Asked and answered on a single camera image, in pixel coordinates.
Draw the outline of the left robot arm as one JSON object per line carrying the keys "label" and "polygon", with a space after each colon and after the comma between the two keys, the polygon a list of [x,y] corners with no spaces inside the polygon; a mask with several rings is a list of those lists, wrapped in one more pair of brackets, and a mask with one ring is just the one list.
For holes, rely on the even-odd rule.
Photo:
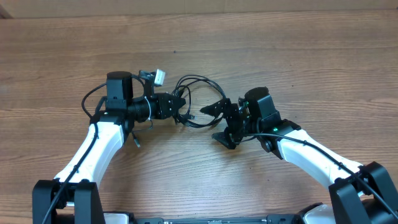
{"label": "left robot arm", "polygon": [[109,72],[107,88],[88,117],[87,136],[72,160],[52,180],[39,180],[32,191],[34,223],[133,223],[126,212],[105,212],[98,188],[115,153],[135,123],[167,119],[185,104],[169,93],[155,93],[165,72]]}

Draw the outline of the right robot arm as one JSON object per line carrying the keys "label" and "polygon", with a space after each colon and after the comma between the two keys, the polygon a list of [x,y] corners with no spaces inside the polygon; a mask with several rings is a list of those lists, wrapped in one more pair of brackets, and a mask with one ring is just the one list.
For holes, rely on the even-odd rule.
{"label": "right robot arm", "polygon": [[268,223],[397,223],[397,189],[386,168],[340,156],[282,119],[268,88],[249,90],[237,103],[222,98],[200,111],[226,120],[225,130],[212,137],[228,149],[257,139],[266,152],[301,168],[328,190],[331,205],[316,203],[297,215],[269,215]]}

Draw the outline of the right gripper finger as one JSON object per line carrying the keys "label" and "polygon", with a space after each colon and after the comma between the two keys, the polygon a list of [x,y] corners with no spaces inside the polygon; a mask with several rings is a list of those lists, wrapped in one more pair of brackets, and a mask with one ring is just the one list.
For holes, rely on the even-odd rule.
{"label": "right gripper finger", "polygon": [[221,113],[226,112],[231,105],[229,98],[223,98],[212,105],[205,106],[200,109],[200,112],[217,118]]}
{"label": "right gripper finger", "polygon": [[211,137],[227,149],[235,149],[237,146],[229,131],[229,127],[225,128],[223,132],[213,133]]}

